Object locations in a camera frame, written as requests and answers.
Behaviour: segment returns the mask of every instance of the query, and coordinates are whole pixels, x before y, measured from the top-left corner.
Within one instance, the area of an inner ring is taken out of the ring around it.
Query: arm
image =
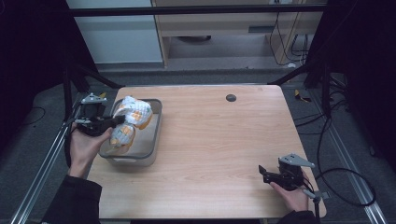
[[[312,211],[308,210],[308,196],[302,189],[287,191],[277,183],[271,182],[271,187],[282,196],[290,213],[282,217],[277,224],[316,224],[316,218]]]
[[[55,198],[44,215],[43,223],[100,223],[99,200],[102,187],[83,179],[100,146],[111,135],[107,129],[101,136],[90,137],[73,126],[68,175],[58,188]]]

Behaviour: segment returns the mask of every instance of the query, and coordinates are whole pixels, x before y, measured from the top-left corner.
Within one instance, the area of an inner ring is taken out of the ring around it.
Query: white and orange plush toy
[[[125,122],[118,125],[111,135],[110,145],[113,149],[126,152],[134,142],[136,129],[145,129],[152,118],[149,103],[126,96],[114,113],[115,116],[125,115]]]

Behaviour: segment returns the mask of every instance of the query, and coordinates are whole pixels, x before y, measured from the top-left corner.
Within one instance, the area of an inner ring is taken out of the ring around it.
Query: black sleeve
[[[277,224],[317,224],[317,220],[311,211],[292,211],[282,217]]]
[[[89,180],[67,175],[44,215],[42,223],[98,224],[102,187]]]

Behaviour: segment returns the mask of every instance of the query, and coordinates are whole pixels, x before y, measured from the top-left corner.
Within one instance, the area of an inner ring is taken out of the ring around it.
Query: floor
[[[301,49],[303,42],[304,38],[299,37],[294,48]],[[212,36],[210,40],[204,40],[202,37],[175,37],[172,39],[169,57],[169,64],[166,67],[139,67],[127,73],[103,73],[103,75],[127,85],[264,84],[286,75],[293,67],[302,63],[301,57],[290,54],[295,62],[286,65],[277,64],[263,35]],[[282,86],[296,124],[309,121],[321,113],[320,88],[306,90],[302,81],[304,75]],[[109,98],[115,96],[116,92],[104,87],[103,84],[94,80],[90,82],[94,91],[105,90],[108,91]],[[295,90],[299,90],[304,99],[296,99]],[[37,95],[35,98],[37,108],[33,109],[26,118],[27,121],[34,123],[21,127],[21,131],[9,146],[13,153],[1,159],[0,200],[4,202],[3,199],[7,199],[9,203],[7,205],[0,203],[0,223],[8,223],[16,211],[58,132],[64,112],[61,92],[62,86],[56,86]],[[342,95],[335,94],[332,104],[343,99]],[[316,161],[320,148],[323,169],[347,167],[359,171],[375,186],[377,198],[376,203],[370,207],[350,205],[340,200],[319,180],[319,189],[330,193],[330,198],[324,200],[328,213],[322,219],[322,223],[396,223],[396,215],[393,212],[396,209],[394,207],[396,199],[393,197],[396,174],[389,169],[384,160],[370,155],[367,142],[353,116],[348,112],[347,104],[334,107],[332,126],[326,129],[319,147],[318,141],[324,123],[325,119],[319,118],[315,122],[297,128],[308,159]],[[29,219],[38,220],[42,216],[50,203],[50,195],[56,191],[65,171],[64,155],[60,152],[55,156],[48,181],[38,195]],[[326,178],[337,191],[342,192],[342,195],[346,195],[351,201],[370,200],[370,192],[367,192],[365,184],[355,176],[336,173],[329,174]],[[269,223],[276,223],[276,220],[269,220]]]

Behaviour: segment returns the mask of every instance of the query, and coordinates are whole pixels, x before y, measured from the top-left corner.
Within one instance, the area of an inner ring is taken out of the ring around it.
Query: table
[[[103,186],[100,218],[283,217],[280,196],[258,165],[278,173],[277,158],[306,159],[278,86],[152,86],[119,90],[163,103],[157,159],[149,167],[113,166],[100,156],[88,179]],[[234,94],[236,101],[226,96]],[[309,168],[304,168],[313,186]],[[320,213],[326,209],[320,204]]]

